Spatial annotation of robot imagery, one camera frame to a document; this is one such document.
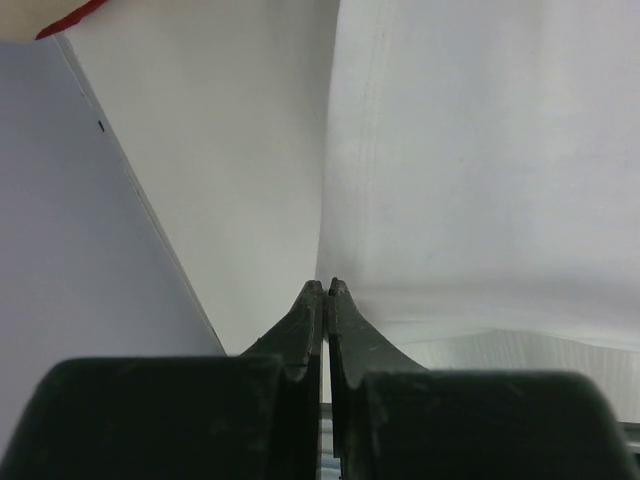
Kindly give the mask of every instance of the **white wall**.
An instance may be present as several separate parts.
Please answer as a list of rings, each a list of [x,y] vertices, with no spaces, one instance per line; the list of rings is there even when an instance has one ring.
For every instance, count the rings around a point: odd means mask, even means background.
[[[1,452],[60,360],[222,350],[55,42],[0,63]]]
[[[229,353],[314,277],[337,0],[118,0],[65,33]]]

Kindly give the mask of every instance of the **white cloth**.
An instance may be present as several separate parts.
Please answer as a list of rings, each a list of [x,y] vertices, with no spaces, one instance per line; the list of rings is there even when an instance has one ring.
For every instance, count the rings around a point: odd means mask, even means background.
[[[640,421],[640,3],[342,0],[318,276],[431,367]]]
[[[117,0],[64,35],[230,355],[315,272],[337,13],[337,0]]]

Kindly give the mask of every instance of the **white surface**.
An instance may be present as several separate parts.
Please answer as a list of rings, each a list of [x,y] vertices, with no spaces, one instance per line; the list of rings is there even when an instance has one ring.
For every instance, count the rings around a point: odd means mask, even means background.
[[[60,361],[223,352],[55,42],[0,59],[3,455]]]
[[[638,25],[633,0],[342,0],[320,279],[425,365],[579,369],[640,421],[638,354],[592,346],[640,350]]]
[[[334,0],[118,0],[67,32],[227,353],[313,278]]]

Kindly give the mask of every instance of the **red edge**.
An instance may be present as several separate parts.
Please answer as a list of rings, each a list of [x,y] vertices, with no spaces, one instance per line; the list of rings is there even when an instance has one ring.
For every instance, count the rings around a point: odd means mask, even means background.
[[[53,35],[54,33],[59,33],[63,30],[66,30],[69,27],[74,26],[84,17],[89,15],[90,13],[97,10],[103,3],[107,0],[89,0],[87,3],[82,5],[80,8],[77,8],[69,15],[64,18],[61,18],[57,22],[52,23],[48,27],[45,27],[36,37],[36,40],[40,40],[41,38],[48,37],[49,35]]]

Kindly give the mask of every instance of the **gray surface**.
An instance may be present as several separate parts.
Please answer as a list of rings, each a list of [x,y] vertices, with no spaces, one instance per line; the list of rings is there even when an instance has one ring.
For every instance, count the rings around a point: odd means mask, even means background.
[[[53,41],[0,44],[0,451],[77,356],[222,350]]]

